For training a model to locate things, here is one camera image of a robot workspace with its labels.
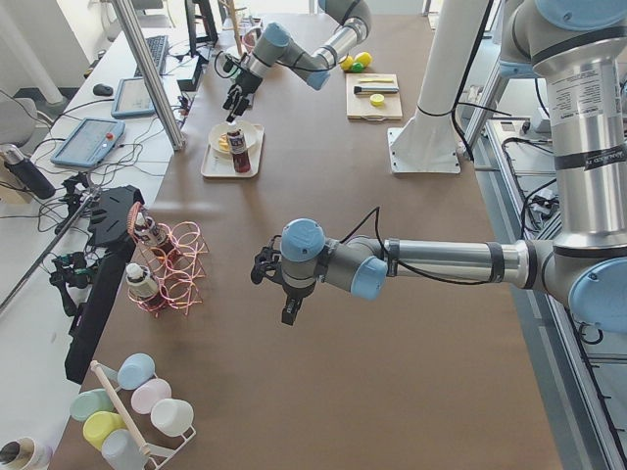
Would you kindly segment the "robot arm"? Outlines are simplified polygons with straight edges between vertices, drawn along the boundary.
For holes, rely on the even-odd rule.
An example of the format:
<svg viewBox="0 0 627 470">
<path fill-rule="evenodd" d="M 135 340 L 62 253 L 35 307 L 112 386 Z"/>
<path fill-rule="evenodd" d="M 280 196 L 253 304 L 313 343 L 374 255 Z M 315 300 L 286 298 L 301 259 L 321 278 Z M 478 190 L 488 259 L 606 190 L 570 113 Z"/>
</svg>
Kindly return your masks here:
<svg viewBox="0 0 627 470">
<path fill-rule="evenodd" d="M 228 122 L 244 114 L 272 66 L 279 64 L 289 69 L 309 87 L 319 90 L 328 80 L 330 72 L 350 50 L 367 39 L 371 12 L 366 2 L 329 0 L 319 1 L 317 5 L 338 23 L 338 27 L 313 52 L 309 53 L 297 44 L 281 24 L 269 23 L 252 52 L 240 59 L 231 55 L 226 57 L 223 69 L 226 72 L 237 70 L 223 104 L 223 108 L 228 111 Z"/>
<path fill-rule="evenodd" d="M 293 323 L 317 282 L 372 300 L 386 277 L 453 284 L 507 282 L 551 295 L 605 332 L 626 329 L 626 142 L 618 54 L 622 1 L 516 1 L 506 6 L 502 54 L 548 86 L 561 228 L 552 240 L 446 243 L 363 237 L 338 241 L 313 220 L 289 222 L 257 254 L 254 283 L 280 285 Z"/>
</svg>

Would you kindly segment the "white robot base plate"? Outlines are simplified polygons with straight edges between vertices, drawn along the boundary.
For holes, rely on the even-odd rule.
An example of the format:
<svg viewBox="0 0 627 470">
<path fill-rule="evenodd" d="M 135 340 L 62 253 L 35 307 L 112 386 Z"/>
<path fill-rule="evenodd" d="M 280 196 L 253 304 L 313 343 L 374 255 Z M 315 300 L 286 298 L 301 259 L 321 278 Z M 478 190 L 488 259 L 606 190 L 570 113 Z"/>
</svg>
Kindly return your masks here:
<svg viewBox="0 0 627 470">
<path fill-rule="evenodd" d="M 409 143 L 401 138 L 402 133 L 401 127 L 390 127 L 386 132 L 393 173 L 460 173 L 458 144 L 452 131 L 423 135 Z"/>
</svg>

